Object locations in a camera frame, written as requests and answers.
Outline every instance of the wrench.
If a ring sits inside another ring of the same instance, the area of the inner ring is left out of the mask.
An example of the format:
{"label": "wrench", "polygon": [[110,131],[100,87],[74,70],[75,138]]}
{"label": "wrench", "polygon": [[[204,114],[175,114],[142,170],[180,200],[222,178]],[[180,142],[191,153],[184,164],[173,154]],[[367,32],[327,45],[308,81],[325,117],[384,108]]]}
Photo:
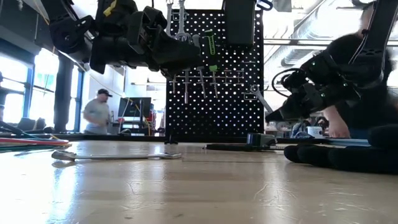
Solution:
{"label": "wrench", "polygon": [[180,19],[178,21],[178,33],[175,35],[175,38],[177,40],[191,43],[192,42],[191,35],[184,31],[185,0],[179,0],[179,3],[180,3]]}
{"label": "wrench", "polygon": [[257,97],[257,99],[259,99],[260,103],[265,107],[268,113],[274,112],[274,110],[272,110],[272,108],[262,96],[261,91],[259,90],[257,85],[250,86],[250,92],[253,93]]}
{"label": "wrench", "polygon": [[174,0],[166,0],[167,3],[167,27],[166,27],[166,34],[171,36],[170,28],[172,22],[172,7],[174,4]]}
{"label": "wrench", "polygon": [[188,84],[189,84],[189,70],[185,71],[185,104],[188,104]]}
{"label": "wrench", "polygon": [[51,154],[53,159],[62,161],[75,161],[76,159],[149,159],[149,158],[160,158],[160,159],[179,159],[181,153],[160,153],[160,154],[133,154],[133,155],[97,155],[97,156],[79,156],[76,153],[68,152],[65,150],[58,150]]}
{"label": "wrench", "polygon": [[177,82],[176,79],[177,79],[177,76],[174,75],[174,78],[173,78],[173,81],[172,81],[172,83],[173,83],[173,94],[175,94],[175,83]]}

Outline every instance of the green screwdriver handle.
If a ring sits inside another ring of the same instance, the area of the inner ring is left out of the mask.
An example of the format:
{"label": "green screwdriver handle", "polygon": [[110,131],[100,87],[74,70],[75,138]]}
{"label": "green screwdriver handle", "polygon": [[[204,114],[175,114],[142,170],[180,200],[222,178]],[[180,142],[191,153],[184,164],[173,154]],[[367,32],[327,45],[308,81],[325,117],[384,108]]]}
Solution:
{"label": "green screwdriver handle", "polygon": [[217,59],[216,59],[216,45],[214,43],[214,33],[213,30],[206,30],[205,31],[205,38],[208,39],[209,44],[209,59],[210,59],[210,66],[209,70],[211,72],[215,72],[218,70],[217,67]]}

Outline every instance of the window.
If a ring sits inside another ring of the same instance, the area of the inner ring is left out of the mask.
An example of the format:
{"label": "window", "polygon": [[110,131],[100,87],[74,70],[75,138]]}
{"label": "window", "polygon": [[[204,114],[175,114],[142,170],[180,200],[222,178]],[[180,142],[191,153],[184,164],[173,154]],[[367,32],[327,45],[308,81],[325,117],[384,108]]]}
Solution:
{"label": "window", "polygon": [[1,73],[4,77],[1,87],[20,93],[10,93],[4,102],[3,121],[18,123],[24,111],[24,91],[28,66],[17,59],[0,54]]}
{"label": "window", "polygon": [[24,63],[8,57],[7,55],[0,54],[0,65],[1,73],[5,78],[4,82],[8,79],[22,83],[26,82],[28,67]]}
{"label": "window", "polygon": [[7,123],[19,123],[24,109],[24,95],[8,94],[4,104],[3,121]]}
{"label": "window", "polygon": [[78,88],[79,88],[79,78],[81,78],[79,74],[79,70],[77,66],[74,66],[72,71],[72,89],[70,90],[70,106],[69,106],[69,120],[67,124],[68,131],[74,131],[78,129],[75,127],[76,121],[76,106],[77,102],[80,101],[80,96],[78,97]]}
{"label": "window", "polygon": [[33,87],[29,118],[43,118],[47,126],[54,127],[54,102],[54,93]]}
{"label": "window", "polygon": [[54,92],[58,66],[58,56],[48,50],[42,49],[35,58],[35,75],[29,118],[43,118],[47,126],[54,126]]}

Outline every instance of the wall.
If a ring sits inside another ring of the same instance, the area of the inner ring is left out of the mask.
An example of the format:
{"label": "wall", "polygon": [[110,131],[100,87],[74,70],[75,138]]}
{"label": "wall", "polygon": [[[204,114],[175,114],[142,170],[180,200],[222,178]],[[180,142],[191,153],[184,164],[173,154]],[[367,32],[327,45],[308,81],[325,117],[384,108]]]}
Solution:
{"label": "wall", "polygon": [[[89,70],[85,73],[85,77],[83,80],[83,92],[81,97],[82,110],[90,100],[96,97],[96,92],[101,88],[109,90],[109,92],[113,95],[112,98],[109,98],[108,105],[111,115],[113,112],[115,119],[117,119],[120,96],[124,94],[124,76],[116,72],[110,66],[106,66],[103,75],[93,70]],[[80,131],[84,131],[87,125],[87,121],[83,119],[82,114],[80,116]]]}
{"label": "wall", "polygon": [[146,97],[147,87],[146,85],[132,85],[131,83],[146,83],[147,82],[147,71],[148,68],[137,67],[137,69],[128,68],[126,70],[126,83],[124,91],[126,97]]}

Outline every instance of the pegboard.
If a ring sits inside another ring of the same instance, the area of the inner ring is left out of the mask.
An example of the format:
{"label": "pegboard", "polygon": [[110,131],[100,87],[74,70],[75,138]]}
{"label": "pegboard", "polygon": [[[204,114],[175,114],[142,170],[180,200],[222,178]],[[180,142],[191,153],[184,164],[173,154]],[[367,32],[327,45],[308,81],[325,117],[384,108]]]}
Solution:
{"label": "pegboard", "polygon": [[[225,21],[221,10],[186,10],[184,29],[191,35],[205,36],[212,29],[218,61],[215,73],[203,71],[206,98],[200,84],[200,72],[189,70],[188,104],[185,104],[185,72],[167,82],[166,137],[177,141],[246,137],[264,132],[264,107],[249,93],[251,85],[264,86],[262,11],[255,16],[254,46],[226,46]],[[171,34],[178,32],[178,10],[173,10]],[[206,53],[202,50],[206,63]]]}

